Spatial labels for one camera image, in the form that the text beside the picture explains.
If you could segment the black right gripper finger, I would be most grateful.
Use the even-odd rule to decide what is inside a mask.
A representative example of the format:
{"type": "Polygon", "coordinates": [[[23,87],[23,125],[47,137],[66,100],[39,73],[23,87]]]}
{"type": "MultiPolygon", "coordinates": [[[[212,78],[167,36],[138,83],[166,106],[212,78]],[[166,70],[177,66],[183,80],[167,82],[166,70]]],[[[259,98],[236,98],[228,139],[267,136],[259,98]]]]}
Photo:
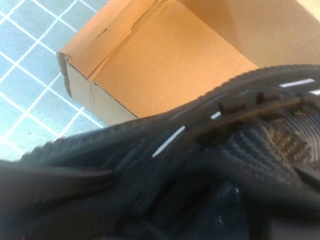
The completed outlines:
{"type": "Polygon", "coordinates": [[[106,188],[113,182],[110,170],[39,167],[0,162],[2,202],[52,201],[106,188]]]}

